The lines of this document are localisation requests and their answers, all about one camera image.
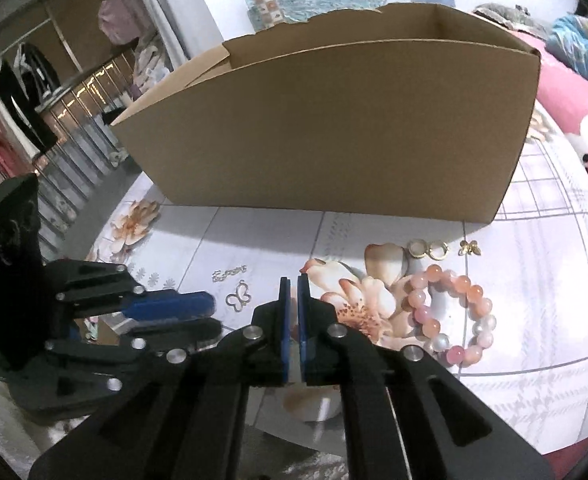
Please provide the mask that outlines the gold hoop earrings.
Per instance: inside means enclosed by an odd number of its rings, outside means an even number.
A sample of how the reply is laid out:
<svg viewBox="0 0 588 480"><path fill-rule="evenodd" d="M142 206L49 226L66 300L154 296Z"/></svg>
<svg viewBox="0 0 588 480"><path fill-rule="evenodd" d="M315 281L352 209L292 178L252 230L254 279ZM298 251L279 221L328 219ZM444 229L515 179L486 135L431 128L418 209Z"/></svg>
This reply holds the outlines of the gold hoop earrings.
<svg viewBox="0 0 588 480"><path fill-rule="evenodd" d="M449 252L449 246L443 240L422 240L414 238L405 247L408 254L414 259L431 258L431 260L442 261Z"/></svg>

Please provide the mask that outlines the brown cardboard box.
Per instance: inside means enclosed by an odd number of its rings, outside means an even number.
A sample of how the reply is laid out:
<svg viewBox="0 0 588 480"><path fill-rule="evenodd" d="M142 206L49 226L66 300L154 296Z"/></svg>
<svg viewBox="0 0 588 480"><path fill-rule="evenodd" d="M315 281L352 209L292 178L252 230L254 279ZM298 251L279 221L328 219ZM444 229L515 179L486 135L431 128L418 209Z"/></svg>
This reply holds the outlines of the brown cardboard box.
<svg viewBox="0 0 588 480"><path fill-rule="evenodd" d="M113 130L180 205L488 223L539 74L536 49L447 6L334 11L192 58Z"/></svg>

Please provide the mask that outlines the pink floral bed blanket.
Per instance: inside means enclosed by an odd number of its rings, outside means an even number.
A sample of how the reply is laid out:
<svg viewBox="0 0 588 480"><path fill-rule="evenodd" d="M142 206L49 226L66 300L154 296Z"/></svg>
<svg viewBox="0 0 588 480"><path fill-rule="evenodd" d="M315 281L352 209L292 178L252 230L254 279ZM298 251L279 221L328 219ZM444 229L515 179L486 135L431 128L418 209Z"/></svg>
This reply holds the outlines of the pink floral bed blanket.
<svg viewBox="0 0 588 480"><path fill-rule="evenodd" d="M588 81L545 50L544 43L525 32L515 36L541 54L536 98L562 130L588 175Z"/></svg>

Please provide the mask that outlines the blue patterned quilt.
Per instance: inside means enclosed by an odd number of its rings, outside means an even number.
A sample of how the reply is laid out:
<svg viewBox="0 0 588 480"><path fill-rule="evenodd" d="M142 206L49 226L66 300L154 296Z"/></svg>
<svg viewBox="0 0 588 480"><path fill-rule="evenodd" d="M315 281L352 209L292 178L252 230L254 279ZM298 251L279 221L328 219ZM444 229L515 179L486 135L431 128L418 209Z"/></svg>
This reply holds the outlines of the blue patterned quilt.
<svg viewBox="0 0 588 480"><path fill-rule="evenodd" d="M588 81L588 18L574 14L558 18L545 50Z"/></svg>

